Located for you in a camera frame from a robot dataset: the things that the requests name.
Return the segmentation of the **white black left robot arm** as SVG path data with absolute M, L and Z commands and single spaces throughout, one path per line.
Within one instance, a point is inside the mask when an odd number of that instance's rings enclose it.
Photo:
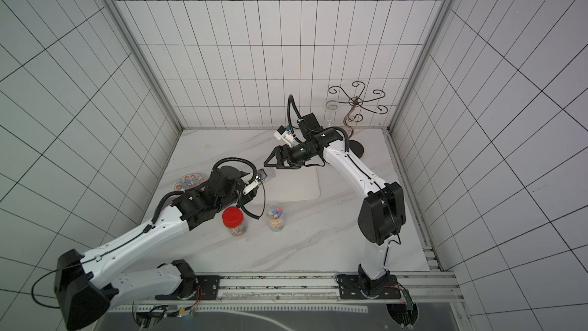
M 266 179 L 252 162 L 228 157 L 213 165 L 209 179 L 187 190 L 162 197 L 153 218 L 98 248 L 65 252 L 52 271 L 56 308 L 65 327 L 79 330 L 124 303 L 164 296 L 193 298 L 199 289 L 196 273 L 185 260 L 151 270 L 128 268 L 163 244 L 213 219 L 226 208 L 251 202 Z

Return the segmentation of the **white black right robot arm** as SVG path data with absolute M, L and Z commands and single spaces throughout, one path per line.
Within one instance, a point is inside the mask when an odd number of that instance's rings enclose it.
M 314 114 L 301 115 L 293 97 L 286 106 L 288 124 L 274 136 L 283 145 L 273 149 L 266 168 L 301 169 L 318 157 L 331 166 L 362 198 L 358 227 L 367 241 L 357 274 L 340 274 L 336 281 L 342 299 L 407 299 L 408 292 L 387 269 L 392 244 L 401 243 L 401 228 L 407 221 L 404 190 L 373 173 L 351 149 L 347 132 L 341 127 L 322 127 Z

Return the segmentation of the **red lid candy jar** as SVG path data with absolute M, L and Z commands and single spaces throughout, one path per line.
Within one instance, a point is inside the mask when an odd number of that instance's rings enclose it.
M 222 221 L 233 236 L 241 236 L 247 231 L 245 215 L 236 206 L 228 207 L 223 211 Z

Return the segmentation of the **open colourful candy jar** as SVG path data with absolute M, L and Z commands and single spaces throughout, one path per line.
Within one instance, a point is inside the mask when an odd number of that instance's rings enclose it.
M 272 206 L 266 212 L 267 224 L 271 231 L 281 231 L 284 226 L 284 211 L 279 206 Z

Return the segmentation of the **white cutting board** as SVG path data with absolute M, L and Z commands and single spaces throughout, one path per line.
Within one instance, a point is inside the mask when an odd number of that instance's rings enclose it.
M 266 195 L 260 188 L 252 201 L 254 205 L 262 205 L 263 197 L 266 204 L 285 204 L 316 200 L 321 196 L 318 171 L 316 167 L 301 169 L 264 168 L 267 178 L 263 182 Z

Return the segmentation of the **colourful patterned plate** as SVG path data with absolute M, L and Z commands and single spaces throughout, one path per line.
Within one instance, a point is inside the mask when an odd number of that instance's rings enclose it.
M 175 184 L 176 191 L 186 191 L 195 188 L 205 182 L 205 178 L 197 173 L 189 173 L 182 176 Z

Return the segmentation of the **clear hanging wine glass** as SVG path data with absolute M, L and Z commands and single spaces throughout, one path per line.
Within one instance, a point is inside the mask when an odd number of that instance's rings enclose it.
M 335 117 L 340 108 L 339 102 L 336 100 L 327 100 L 323 108 L 325 110 L 325 121 L 328 127 L 335 125 Z

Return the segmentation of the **copper glass rack dark base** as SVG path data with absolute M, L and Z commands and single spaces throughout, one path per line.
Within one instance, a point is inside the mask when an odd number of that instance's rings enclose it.
M 337 104 L 349 105 L 350 110 L 343 117 L 343 125 L 349 137 L 350 150 L 358 158 L 361 158 L 364 156 L 365 148 L 360 142 L 352 140 L 352 137 L 355 134 L 355 127 L 353 127 L 352 124 L 363 121 L 363 112 L 371 113 L 373 115 L 386 115 L 389 113 L 389 108 L 385 105 L 377 105 L 375 107 L 369 105 L 370 103 L 380 101 L 381 99 L 385 98 L 386 93 L 383 90 L 373 90 L 373 98 L 367 99 L 367 85 L 365 82 L 353 81 L 352 87 L 354 90 L 358 91 L 358 93 L 353 96 L 350 95 L 350 93 L 348 93 L 343 87 L 338 85 L 330 86 L 328 92 L 332 95 L 338 96 L 338 100 L 336 101 Z

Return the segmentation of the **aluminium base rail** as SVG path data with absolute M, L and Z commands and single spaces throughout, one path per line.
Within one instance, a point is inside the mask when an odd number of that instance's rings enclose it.
M 451 272 L 401 272 L 396 285 L 386 285 L 380 295 L 365 296 L 352 275 L 335 273 L 234 273 L 222 274 L 206 287 L 201 300 L 141 300 L 115 307 L 114 313 L 165 315 L 229 310 L 327 311 L 362 313 L 369 304 L 464 303 L 465 298 Z

